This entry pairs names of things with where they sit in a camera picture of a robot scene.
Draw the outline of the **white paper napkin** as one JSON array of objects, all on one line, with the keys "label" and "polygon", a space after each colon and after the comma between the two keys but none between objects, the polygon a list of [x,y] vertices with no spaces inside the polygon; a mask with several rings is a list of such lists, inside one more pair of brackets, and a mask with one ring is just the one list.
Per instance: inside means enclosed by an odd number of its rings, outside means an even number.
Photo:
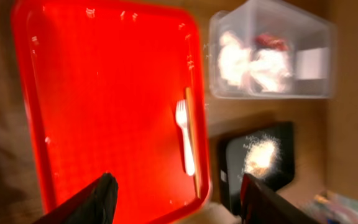
[{"label": "white paper napkin", "polygon": [[220,76],[228,85],[245,88],[249,93],[285,93],[290,91],[293,69],[288,51],[246,47],[227,31],[219,39]]}]

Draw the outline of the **red snack wrapper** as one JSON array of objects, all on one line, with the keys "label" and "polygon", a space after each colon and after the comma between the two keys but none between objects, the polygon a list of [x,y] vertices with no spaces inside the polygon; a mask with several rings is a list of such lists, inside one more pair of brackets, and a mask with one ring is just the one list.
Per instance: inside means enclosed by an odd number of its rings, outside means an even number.
[{"label": "red snack wrapper", "polygon": [[285,39],[275,35],[263,33],[254,38],[256,45],[262,49],[273,49],[278,51],[288,51],[289,46]]}]

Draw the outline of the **white plastic fork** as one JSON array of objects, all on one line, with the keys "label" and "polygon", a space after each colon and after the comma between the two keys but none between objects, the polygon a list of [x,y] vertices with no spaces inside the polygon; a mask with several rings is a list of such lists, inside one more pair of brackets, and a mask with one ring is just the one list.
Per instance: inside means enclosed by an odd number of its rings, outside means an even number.
[{"label": "white plastic fork", "polygon": [[186,109],[186,100],[180,100],[177,102],[177,107],[175,111],[175,120],[177,125],[182,131],[183,136],[183,153],[184,153],[184,163],[185,171],[189,176],[195,174],[195,162],[193,158],[189,131],[188,131],[188,116]]}]

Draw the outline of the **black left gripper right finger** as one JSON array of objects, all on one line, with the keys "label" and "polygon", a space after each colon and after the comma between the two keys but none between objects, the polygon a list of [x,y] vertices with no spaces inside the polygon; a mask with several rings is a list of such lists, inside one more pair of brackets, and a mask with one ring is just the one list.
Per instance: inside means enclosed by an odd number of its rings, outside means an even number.
[{"label": "black left gripper right finger", "polygon": [[241,187],[241,220],[245,224],[318,224],[251,174]]}]

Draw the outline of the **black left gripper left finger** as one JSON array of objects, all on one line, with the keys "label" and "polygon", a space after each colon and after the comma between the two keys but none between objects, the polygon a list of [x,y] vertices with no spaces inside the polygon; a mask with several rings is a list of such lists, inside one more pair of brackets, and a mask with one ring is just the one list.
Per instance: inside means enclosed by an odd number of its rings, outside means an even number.
[{"label": "black left gripper left finger", "polygon": [[118,182],[106,172],[34,224],[112,224]]}]

